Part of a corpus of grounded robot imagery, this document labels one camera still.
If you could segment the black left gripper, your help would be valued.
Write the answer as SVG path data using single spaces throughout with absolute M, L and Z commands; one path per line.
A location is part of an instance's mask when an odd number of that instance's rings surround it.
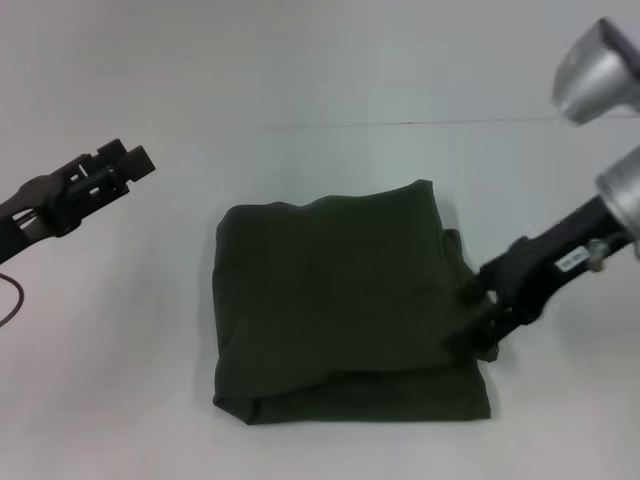
M 127 150 L 115 139 L 95 154 L 80 155 L 54 175 L 29 180 L 1 204 L 1 262 L 41 240 L 69 234 L 82 219 L 126 195 L 129 182 L 154 170 L 142 146 Z

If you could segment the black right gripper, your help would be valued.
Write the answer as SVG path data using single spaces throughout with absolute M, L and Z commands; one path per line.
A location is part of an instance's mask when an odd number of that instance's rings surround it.
M 547 301 L 587 271 L 579 258 L 592 240 L 613 254 L 626 246 L 626 231 L 598 196 L 534 238 L 518 239 L 483 265 L 459 291 L 465 303 L 496 293 L 498 304 L 483 305 L 469 325 L 449 336 L 444 347 L 461 358 L 496 361 L 499 343 L 520 325 L 537 320 Z

